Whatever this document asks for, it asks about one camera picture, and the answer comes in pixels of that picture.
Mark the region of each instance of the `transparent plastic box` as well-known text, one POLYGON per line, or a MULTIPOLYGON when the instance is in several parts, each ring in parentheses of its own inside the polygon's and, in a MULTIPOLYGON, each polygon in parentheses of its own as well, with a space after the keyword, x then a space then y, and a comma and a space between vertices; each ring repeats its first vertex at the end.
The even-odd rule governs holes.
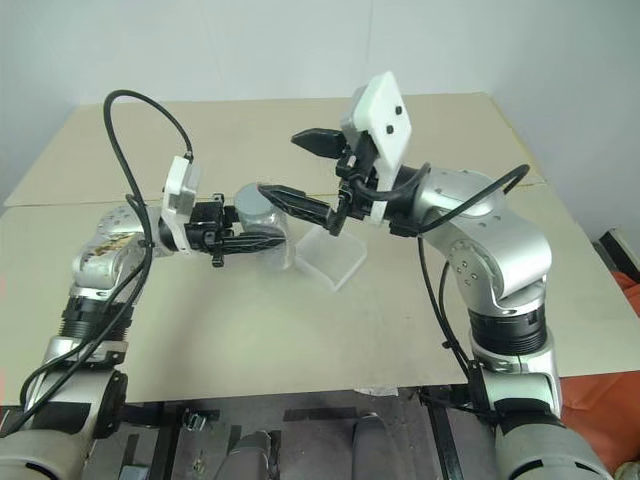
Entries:
POLYGON ((344 230, 338 237, 315 226, 296 244, 298 268, 337 292, 367 258, 367 245, 344 230))

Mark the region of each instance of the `white wall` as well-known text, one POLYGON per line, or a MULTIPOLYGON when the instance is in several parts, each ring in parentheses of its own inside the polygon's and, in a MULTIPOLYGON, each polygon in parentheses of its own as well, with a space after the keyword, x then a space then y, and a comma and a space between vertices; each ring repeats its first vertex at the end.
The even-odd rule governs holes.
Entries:
POLYGON ((0 199, 72 105, 114 88, 349 96, 392 69, 406 93, 491 93, 592 237, 640 225, 633 0, 0 1, 0 199))

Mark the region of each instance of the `beige table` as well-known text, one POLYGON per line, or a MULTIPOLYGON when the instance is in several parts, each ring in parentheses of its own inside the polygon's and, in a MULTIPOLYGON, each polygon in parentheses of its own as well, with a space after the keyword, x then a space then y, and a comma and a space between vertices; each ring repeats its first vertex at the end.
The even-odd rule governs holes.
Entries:
MULTIPOLYGON (((415 157, 494 176, 527 159, 486 96, 414 97, 408 104, 415 157)), ((290 147, 286 139, 307 126, 335 125, 329 117, 343 107, 339 100, 171 106, 194 133, 196 153, 201 152, 197 161, 207 164, 201 192, 234 192, 259 177, 324 194, 335 188, 331 165, 290 147), (208 125, 212 130, 223 126, 215 120, 206 124, 210 116, 203 112, 219 109, 244 109, 245 123, 234 120, 236 127, 225 130, 236 135, 234 141, 224 135, 212 139, 208 125), (310 112, 320 112, 321 120, 310 112), (256 117, 262 120, 252 123, 256 117), (284 142, 269 140, 275 133, 284 142), (269 157, 269 151, 277 155, 269 157), (207 162, 205 152, 217 157, 207 162), (234 163, 234 158, 241 160, 234 163)), ((140 183, 148 197, 157 197, 179 145, 171 143, 170 130, 154 139, 138 106, 126 105, 120 113, 126 113, 118 121, 125 123, 119 130, 130 156, 147 159, 136 164, 140 183), (128 133, 134 126, 143 131, 137 139, 128 133), (165 147, 158 148, 160 143, 165 147), (149 160, 155 158, 157 166, 149 160)), ((71 259, 113 206, 101 202, 119 199, 125 191, 101 126, 88 126, 98 120, 95 107, 76 112, 9 202, 47 206, 10 208, 0 218, 0 282, 5 284, 0 368, 6 403, 17 401, 23 378, 39 364, 58 329, 71 259), (75 149, 74 138, 80 139, 75 149), (56 169, 65 175, 53 185, 56 169), (87 182, 91 188, 78 178, 93 179, 87 182)), ((551 188, 535 177, 526 183, 530 186, 516 189, 509 202, 540 225, 551 242, 547 307, 561 375, 640 368, 640 324, 624 296, 551 188)), ((294 221, 292 228, 299 238, 309 227, 294 221)), ((229 257, 219 270, 207 257, 157 261, 129 335, 123 366, 130 375, 129 400, 463 381, 450 353, 440 347, 415 240, 353 221, 346 228, 367 242, 369 257, 337 294, 295 269, 273 278, 251 256, 229 257)), ((437 253, 431 252, 429 265, 435 275, 442 265, 437 253)), ((468 349, 468 317, 453 282, 447 295, 450 319, 468 349)))

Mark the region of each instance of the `orange fabric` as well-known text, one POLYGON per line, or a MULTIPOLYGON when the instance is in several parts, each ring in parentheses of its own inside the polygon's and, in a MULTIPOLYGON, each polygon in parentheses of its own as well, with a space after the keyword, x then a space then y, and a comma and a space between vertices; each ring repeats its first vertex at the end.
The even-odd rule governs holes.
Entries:
MULTIPOLYGON (((640 316, 640 285, 613 276, 640 316)), ((581 434, 611 474, 640 457, 640 372, 563 378, 562 421, 581 434)))

